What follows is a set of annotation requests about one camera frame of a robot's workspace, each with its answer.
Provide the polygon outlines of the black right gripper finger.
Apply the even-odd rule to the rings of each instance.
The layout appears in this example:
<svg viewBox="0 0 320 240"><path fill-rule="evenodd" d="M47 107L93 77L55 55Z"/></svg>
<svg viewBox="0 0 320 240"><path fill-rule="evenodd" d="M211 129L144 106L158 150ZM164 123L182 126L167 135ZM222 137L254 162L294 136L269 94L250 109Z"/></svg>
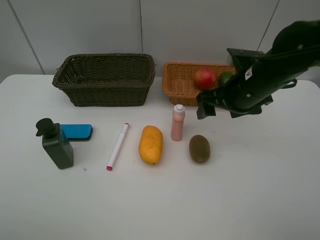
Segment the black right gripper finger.
<svg viewBox="0 0 320 240"><path fill-rule="evenodd" d="M242 117L245 115L259 115L262 113L262 106L267 106L273 102L272 96L268 96L253 107L247 110L230 110L230 116L234 118Z"/></svg>
<svg viewBox="0 0 320 240"><path fill-rule="evenodd" d="M207 117L216 116L216 110L213 105L199 104L196 114L198 119L205 119Z"/></svg>

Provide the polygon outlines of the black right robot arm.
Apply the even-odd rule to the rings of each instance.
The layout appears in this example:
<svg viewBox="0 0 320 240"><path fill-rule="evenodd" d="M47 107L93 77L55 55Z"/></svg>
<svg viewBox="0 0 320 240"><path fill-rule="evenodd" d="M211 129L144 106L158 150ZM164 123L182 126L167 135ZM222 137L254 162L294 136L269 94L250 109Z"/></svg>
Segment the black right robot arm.
<svg viewBox="0 0 320 240"><path fill-rule="evenodd" d="M200 92L197 118L215 116L216 108L232 118L259 115L272 94L297 85L297 77L320 64L320 22L296 21L278 33L267 53L228 48L236 73L225 86Z"/></svg>

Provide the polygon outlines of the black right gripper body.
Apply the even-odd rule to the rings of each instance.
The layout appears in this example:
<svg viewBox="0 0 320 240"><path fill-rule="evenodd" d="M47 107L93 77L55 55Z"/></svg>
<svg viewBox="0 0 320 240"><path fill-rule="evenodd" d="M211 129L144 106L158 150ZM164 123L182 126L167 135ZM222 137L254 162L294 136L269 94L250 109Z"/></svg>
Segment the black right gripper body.
<svg viewBox="0 0 320 240"><path fill-rule="evenodd" d="M225 84L204 90L197 104L208 104L227 111L245 111L280 89L293 88L295 74L276 60L258 60L247 70L241 69Z"/></svg>

